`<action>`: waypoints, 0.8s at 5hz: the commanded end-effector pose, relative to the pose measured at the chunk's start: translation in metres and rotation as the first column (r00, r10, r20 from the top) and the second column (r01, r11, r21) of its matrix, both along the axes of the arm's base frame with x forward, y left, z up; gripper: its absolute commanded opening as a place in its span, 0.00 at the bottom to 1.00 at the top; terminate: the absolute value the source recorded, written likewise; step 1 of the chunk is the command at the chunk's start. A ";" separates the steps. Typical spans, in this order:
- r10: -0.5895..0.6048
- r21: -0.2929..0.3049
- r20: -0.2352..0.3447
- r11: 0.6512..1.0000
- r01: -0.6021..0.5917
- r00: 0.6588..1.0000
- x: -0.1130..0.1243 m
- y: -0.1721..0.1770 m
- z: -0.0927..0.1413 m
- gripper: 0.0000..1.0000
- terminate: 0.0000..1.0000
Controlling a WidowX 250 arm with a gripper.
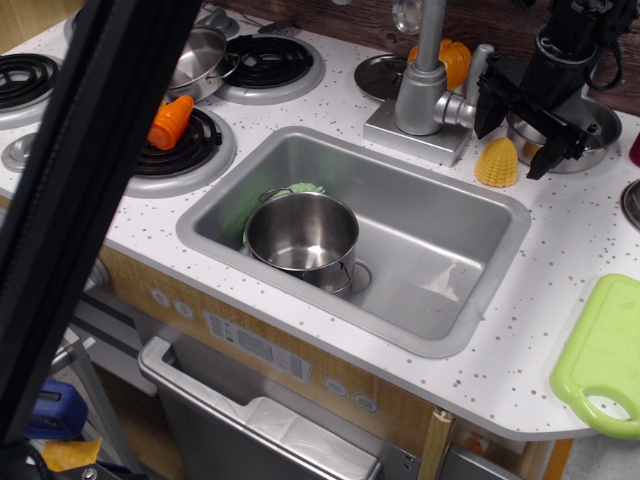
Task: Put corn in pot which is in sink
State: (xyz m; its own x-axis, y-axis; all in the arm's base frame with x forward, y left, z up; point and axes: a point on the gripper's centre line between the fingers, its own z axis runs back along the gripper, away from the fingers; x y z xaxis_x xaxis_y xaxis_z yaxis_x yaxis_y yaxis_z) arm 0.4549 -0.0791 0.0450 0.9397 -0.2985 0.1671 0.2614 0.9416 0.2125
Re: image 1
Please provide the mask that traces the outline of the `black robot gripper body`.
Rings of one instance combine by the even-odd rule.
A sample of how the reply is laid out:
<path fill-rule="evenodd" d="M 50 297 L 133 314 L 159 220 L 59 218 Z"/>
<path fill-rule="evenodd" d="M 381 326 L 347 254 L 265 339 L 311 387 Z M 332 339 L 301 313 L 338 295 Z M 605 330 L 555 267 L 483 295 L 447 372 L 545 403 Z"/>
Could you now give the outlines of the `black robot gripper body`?
<path fill-rule="evenodd" d="M 506 116 L 515 114 L 546 140 L 558 135 L 578 137 L 580 151 L 600 134 L 600 121 L 581 96 L 584 79 L 580 68 L 539 55 L 526 62 L 494 53 L 487 63 L 479 87 L 492 83 L 501 88 Z"/>

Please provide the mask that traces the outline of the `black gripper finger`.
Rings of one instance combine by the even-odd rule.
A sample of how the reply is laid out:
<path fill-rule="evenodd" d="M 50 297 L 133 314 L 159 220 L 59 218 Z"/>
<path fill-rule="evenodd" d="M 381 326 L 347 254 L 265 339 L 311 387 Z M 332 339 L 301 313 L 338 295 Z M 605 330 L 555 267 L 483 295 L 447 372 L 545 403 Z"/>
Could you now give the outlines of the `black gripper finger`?
<path fill-rule="evenodd" d="M 501 93 L 501 88 L 492 83 L 480 89 L 474 121 L 474 131 L 479 139 L 498 128 L 507 114 Z"/>
<path fill-rule="evenodd" d="M 547 139 L 537 151 L 530 163 L 526 177 L 532 180 L 541 179 L 548 171 L 561 162 L 580 157 L 579 138 L 575 136 L 555 136 Z"/>

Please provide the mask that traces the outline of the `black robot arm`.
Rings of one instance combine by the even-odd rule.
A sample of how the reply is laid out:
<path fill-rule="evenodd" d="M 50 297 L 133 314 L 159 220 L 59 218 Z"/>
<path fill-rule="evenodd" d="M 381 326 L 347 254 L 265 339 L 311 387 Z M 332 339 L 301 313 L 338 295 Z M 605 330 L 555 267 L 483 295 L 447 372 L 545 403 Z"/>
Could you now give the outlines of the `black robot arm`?
<path fill-rule="evenodd" d="M 638 17 L 636 1 L 552 1 L 529 62 L 497 53 L 488 57 L 478 81 L 476 135 L 495 130 L 510 112 L 541 133 L 546 141 L 530 162 L 530 179 L 565 159 L 579 159 L 601 133 L 582 89 L 608 91 L 619 84 L 618 38 Z"/>

